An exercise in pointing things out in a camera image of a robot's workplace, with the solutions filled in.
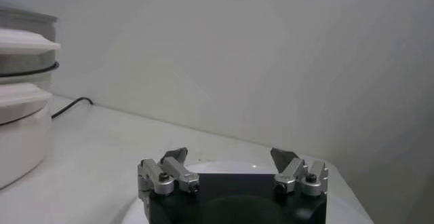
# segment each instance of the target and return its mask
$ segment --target table surface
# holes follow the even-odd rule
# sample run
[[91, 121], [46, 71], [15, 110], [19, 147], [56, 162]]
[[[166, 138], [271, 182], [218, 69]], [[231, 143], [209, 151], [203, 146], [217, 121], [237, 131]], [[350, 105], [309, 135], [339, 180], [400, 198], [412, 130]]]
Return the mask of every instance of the table surface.
[[[70, 101], [55, 96], [50, 108], [54, 112]], [[273, 165], [270, 147], [85, 102], [56, 118], [50, 134], [54, 141], [46, 158], [0, 191], [0, 223], [121, 223], [136, 199], [137, 163], [143, 158], [158, 160], [169, 149], [187, 147], [186, 165]], [[329, 192], [370, 220], [337, 169], [327, 164]]]

